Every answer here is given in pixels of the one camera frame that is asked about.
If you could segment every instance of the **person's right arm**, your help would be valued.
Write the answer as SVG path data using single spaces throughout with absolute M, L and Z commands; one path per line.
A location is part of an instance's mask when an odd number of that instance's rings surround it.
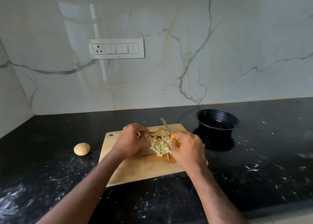
M 185 169 L 202 202 L 210 224 L 247 224 L 230 202 L 206 166 L 202 140 L 189 132 L 173 132 L 181 146 L 171 139 L 172 156 Z

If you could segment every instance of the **person's left arm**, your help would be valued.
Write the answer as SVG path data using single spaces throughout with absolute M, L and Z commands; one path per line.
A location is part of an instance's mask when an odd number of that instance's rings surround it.
M 149 146 L 145 136 L 149 130 L 137 123 L 123 128 L 112 150 L 96 168 L 69 192 L 37 224 L 86 224 L 100 201 L 113 172 L 127 157 L 134 155 L 141 147 Z

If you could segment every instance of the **grout line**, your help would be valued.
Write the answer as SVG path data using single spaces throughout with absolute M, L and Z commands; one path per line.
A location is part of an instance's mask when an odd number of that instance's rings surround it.
M 114 107 L 114 110 L 115 110 L 108 60 L 105 60 L 105 62 L 106 62 L 106 68 L 108 69 L 110 88 L 111 88 L 111 95 L 112 95 L 112 102 L 113 102 L 113 107 Z
M 101 25 L 101 17 L 100 17 L 100 11 L 99 11 L 99 3 L 98 3 L 98 0 L 96 0 L 97 2 L 97 9 L 98 9 L 98 16 L 99 16 L 99 22 L 100 22 L 100 29 L 101 29 L 101 35 L 102 35 L 102 38 L 103 38 L 103 32 L 102 32 L 102 25 Z

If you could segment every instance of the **knife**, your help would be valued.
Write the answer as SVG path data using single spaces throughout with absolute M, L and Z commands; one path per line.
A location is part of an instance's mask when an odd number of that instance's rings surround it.
M 174 137 L 174 135 L 172 135 L 172 131 L 171 129 L 168 127 L 167 123 L 165 122 L 165 120 L 163 118 L 161 118 L 162 123 L 164 124 L 164 126 L 166 127 L 167 131 L 170 133 L 171 138 L 174 138 L 177 143 L 178 143 L 178 147 L 180 147 L 180 142 L 178 141 L 177 138 Z

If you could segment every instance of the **bowl rim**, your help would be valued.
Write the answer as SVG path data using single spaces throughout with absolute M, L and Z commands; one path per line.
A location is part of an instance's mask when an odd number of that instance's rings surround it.
M 215 111 L 215 112 L 224 113 L 224 114 L 226 114 L 226 115 L 228 115 L 228 116 L 233 117 L 233 118 L 237 121 L 237 124 L 236 124 L 235 127 L 230 128 L 230 129 L 222 129 L 222 128 L 211 127 L 211 126 L 209 126 L 209 125 L 206 125 L 206 124 L 202 123 L 202 122 L 198 119 L 198 115 L 199 115 L 201 112 L 204 112 L 204 111 Z M 233 114 L 231 114 L 231 113 L 228 113 L 228 112 L 226 112 L 226 111 L 219 110 L 219 109 L 202 109 L 202 110 L 199 110 L 199 111 L 196 113 L 196 119 L 197 119 L 197 121 L 199 122 L 199 124 L 201 124 L 201 125 L 203 125 L 203 126 L 205 126 L 205 127 L 208 127 L 208 128 L 211 128 L 211 129 L 215 129 L 215 130 L 221 130 L 221 131 L 232 131 L 232 130 L 235 130 L 235 129 L 237 129 L 237 128 L 239 127 L 239 123 L 240 123 L 240 122 L 239 122 L 239 119 L 238 119 L 235 115 L 233 115 Z

